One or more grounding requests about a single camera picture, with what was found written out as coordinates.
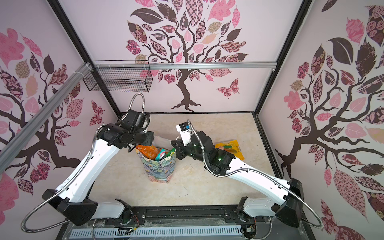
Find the orange snack packet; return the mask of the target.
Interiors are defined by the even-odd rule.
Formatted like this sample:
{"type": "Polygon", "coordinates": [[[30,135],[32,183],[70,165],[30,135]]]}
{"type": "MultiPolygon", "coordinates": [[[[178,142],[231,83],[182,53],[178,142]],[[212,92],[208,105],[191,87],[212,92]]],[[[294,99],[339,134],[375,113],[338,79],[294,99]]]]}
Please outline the orange snack packet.
{"type": "Polygon", "coordinates": [[[137,145],[136,149],[142,153],[147,159],[155,160],[160,151],[155,146],[137,145]]]}

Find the green white snack bag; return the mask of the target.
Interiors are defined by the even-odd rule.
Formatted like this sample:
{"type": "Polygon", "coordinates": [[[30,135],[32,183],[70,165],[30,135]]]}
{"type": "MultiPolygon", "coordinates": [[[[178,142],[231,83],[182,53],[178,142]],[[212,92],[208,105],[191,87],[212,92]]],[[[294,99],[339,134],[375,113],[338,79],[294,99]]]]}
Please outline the green white snack bag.
{"type": "Polygon", "coordinates": [[[175,148],[171,149],[171,150],[165,155],[165,159],[171,157],[175,152],[176,152],[176,149],[175,149],[175,148]]]}

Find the yellow mango snack bag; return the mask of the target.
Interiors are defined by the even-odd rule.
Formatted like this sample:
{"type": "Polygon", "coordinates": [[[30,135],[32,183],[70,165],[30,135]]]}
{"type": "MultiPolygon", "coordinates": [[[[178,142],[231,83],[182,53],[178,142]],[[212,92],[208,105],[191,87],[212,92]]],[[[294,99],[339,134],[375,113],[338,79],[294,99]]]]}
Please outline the yellow mango snack bag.
{"type": "Polygon", "coordinates": [[[221,149],[221,150],[225,150],[226,152],[235,155],[235,157],[237,157],[241,161],[243,161],[245,159],[237,140],[232,140],[232,141],[223,142],[223,143],[217,143],[215,145],[215,147],[218,149],[221,149]]]}

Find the patterned paper gift bag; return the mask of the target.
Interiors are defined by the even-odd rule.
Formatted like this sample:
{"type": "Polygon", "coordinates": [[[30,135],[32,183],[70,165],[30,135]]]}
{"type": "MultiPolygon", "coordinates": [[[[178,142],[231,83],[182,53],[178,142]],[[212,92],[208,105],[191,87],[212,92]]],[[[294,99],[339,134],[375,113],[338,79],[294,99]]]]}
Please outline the patterned paper gift bag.
{"type": "MultiPolygon", "coordinates": [[[[160,136],[155,135],[155,139],[152,143],[153,146],[161,149],[165,149],[167,153],[174,147],[171,145],[171,141],[160,136]]],[[[161,161],[147,159],[142,153],[140,153],[136,148],[135,151],[139,156],[141,162],[144,165],[144,169],[151,182],[158,183],[169,183],[172,177],[172,174],[176,166],[176,152],[169,158],[163,158],[161,161]]]]}

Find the teal snack packet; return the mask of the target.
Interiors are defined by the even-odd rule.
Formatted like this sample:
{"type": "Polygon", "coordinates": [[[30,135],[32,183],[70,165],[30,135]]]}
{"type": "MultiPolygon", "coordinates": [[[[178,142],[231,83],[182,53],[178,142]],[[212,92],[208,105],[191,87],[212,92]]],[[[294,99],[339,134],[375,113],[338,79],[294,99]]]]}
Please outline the teal snack packet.
{"type": "Polygon", "coordinates": [[[161,161],[167,155],[167,151],[165,149],[161,149],[158,155],[156,156],[156,161],[161,161]]]}

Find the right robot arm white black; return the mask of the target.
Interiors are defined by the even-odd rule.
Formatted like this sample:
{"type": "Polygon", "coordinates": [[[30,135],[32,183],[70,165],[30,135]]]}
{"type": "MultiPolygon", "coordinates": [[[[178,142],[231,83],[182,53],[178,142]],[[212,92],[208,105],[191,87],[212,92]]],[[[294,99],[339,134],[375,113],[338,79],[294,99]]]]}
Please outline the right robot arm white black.
{"type": "Polygon", "coordinates": [[[181,138],[173,140],[179,160],[190,157],[204,164],[216,178],[239,181],[265,195],[254,200],[245,197],[240,202],[240,212],[246,217],[275,217],[280,222],[297,228],[301,223],[322,229],[324,222],[304,200],[304,190],[299,180],[289,181],[266,174],[240,160],[234,154],[216,148],[212,139],[203,131],[196,131],[191,121],[176,126],[181,138]]]}

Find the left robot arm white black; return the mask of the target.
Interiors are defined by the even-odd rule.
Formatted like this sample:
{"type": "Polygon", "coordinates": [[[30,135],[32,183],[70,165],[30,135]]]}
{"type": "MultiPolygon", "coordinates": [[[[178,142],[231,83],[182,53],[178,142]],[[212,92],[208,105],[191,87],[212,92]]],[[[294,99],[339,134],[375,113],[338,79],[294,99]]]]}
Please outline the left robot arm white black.
{"type": "Polygon", "coordinates": [[[89,199],[89,192],[104,167],[121,149],[132,151],[138,145],[152,145],[154,133],[147,130],[149,124],[150,115],[143,110],[128,109],[118,122],[100,126],[86,157],[56,189],[45,191],[44,202],[26,215],[21,230],[39,233],[57,227],[57,224],[41,229],[27,227],[28,219],[47,204],[76,226],[96,219],[118,219],[123,224],[127,223],[132,214],[130,205],[119,199],[112,203],[98,203],[89,199]]]}

